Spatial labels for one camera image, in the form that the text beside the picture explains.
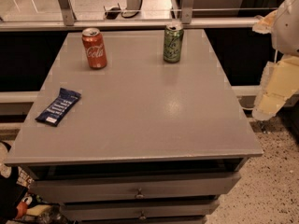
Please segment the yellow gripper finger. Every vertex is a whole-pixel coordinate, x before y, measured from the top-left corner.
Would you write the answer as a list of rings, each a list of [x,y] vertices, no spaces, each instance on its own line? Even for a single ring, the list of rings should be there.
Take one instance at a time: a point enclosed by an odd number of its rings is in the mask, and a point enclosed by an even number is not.
[[[299,91],[299,58],[284,55],[277,63],[268,62],[260,86],[252,116],[257,120],[269,120]]]
[[[252,31],[263,35],[270,34],[276,15],[277,11],[274,10],[264,17],[261,15],[256,16],[258,21],[252,26]]]

